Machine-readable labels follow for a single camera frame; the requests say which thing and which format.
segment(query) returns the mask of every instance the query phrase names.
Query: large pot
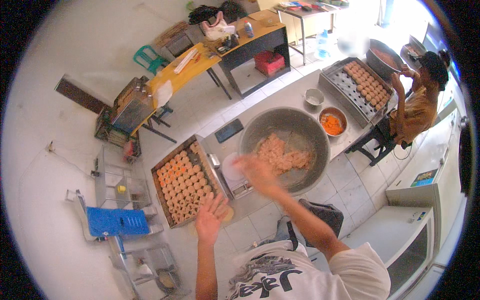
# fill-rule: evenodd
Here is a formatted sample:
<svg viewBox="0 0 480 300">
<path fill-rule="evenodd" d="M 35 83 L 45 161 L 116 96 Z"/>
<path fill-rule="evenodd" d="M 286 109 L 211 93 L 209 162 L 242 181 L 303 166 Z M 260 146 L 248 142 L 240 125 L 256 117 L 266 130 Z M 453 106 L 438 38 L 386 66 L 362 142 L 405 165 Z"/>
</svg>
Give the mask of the large pot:
<svg viewBox="0 0 480 300">
<path fill-rule="evenodd" d="M 394 69 L 383 62 L 375 53 L 372 52 L 372 48 L 378 49 L 383 53 L 390 55 L 395 63 L 400 68 L 404 64 L 403 60 L 398 54 L 395 53 L 389 46 L 385 45 L 381 41 L 376 39 L 370 39 L 370 49 L 367 51 L 367 64 L 383 79 L 388 80 L 390 75 L 395 72 L 400 72 L 398 69 Z"/>
<path fill-rule="evenodd" d="M 245 126 L 239 152 L 256 152 L 260 142 L 272 133 L 287 142 L 287 152 L 290 147 L 311 151 L 312 160 L 307 169 L 292 169 L 279 176 L 282 185 L 293 196 L 309 191 L 323 177 L 330 161 L 330 143 L 325 130 L 315 118 L 299 109 L 272 108 L 258 114 Z"/>
</svg>

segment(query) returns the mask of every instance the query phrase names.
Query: red box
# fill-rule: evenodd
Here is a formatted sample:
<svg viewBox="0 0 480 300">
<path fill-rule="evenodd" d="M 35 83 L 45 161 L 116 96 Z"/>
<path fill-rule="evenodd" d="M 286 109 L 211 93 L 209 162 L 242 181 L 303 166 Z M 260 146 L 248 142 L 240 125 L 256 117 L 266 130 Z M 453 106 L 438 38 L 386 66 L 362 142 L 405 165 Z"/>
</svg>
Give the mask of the red box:
<svg viewBox="0 0 480 300">
<path fill-rule="evenodd" d="M 279 53 L 265 50 L 253 58 L 255 59 L 255 68 L 268 77 L 272 77 L 278 70 L 285 67 L 285 58 Z"/>
</svg>

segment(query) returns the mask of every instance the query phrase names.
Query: man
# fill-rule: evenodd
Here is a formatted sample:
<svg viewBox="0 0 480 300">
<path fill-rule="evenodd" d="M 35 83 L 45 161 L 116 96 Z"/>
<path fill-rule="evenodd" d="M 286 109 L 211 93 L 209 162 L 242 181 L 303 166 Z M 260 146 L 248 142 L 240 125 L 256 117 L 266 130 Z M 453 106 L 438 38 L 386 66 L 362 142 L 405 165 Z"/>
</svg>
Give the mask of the man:
<svg viewBox="0 0 480 300">
<path fill-rule="evenodd" d="M 257 192 L 282 206 L 301 234 L 325 255 L 332 273 L 316 269 L 305 247 L 294 239 L 269 242 L 242 255 L 243 266 L 229 282 L 227 299 L 374 300 L 388 297 L 390 277 L 369 243 L 350 249 L 339 241 L 326 223 L 279 186 L 268 164 L 253 156 L 241 156 L 235 165 Z M 222 195 L 216 199 L 210 195 L 197 216 L 197 299 L 217 299 L 214 244 L 226 204 Z"/>
</svg>

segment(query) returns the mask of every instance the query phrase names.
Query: green plastic chair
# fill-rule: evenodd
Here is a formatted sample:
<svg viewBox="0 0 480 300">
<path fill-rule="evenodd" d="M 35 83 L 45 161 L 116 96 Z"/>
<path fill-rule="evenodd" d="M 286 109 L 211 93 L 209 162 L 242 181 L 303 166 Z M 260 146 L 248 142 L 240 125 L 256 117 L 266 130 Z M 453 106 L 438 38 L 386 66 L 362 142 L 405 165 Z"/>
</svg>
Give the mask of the green plastic chair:
<svg viewBox="0 0 480 300">
<path fill-rule="evenodd" d="M 155 55 L 155 58 L 150 57 L 145 52 L 146 49 L 149 49 L 150 51 L 152 51 L 153 54 Z M 141 62 L 139 62 L 138 58 L 141 58 L 144 61 L 146 61 L 146 63 L 148 63 L 148 66 L 145 66 Z M 149 72 L 152 72 L 154 75 L 156 75 L 156 70 L 158 69 L 158 67 L 162 66 L 165 68 L 169 64 L 169 61 L 161 57 L 160 55 L 158 55 L 150 45 L 145 45 L 140 49 L 138 49 L 138 51 L 133 56 L 133 61 L 135 61 L 136 63 L 138 63 L 145 69 L 147 69 Z"/>
</svg>

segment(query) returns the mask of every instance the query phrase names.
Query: smartphone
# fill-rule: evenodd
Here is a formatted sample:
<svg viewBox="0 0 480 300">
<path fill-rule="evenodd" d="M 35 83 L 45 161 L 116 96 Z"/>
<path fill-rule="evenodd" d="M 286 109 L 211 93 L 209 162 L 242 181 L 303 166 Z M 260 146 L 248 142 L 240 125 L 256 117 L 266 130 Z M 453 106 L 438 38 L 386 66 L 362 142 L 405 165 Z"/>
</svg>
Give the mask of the smartphone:
<svg viewBox="0 0 480 300">
<path fill-rule="evenodd" d="M 216 133 L 216 140 L 221 144 L 224 141 L 228 140 L 235 134 L 243 130 L 243 125 L 239 119 L 235 119 L 224 127 L 220 128 Z"/>
</svg>

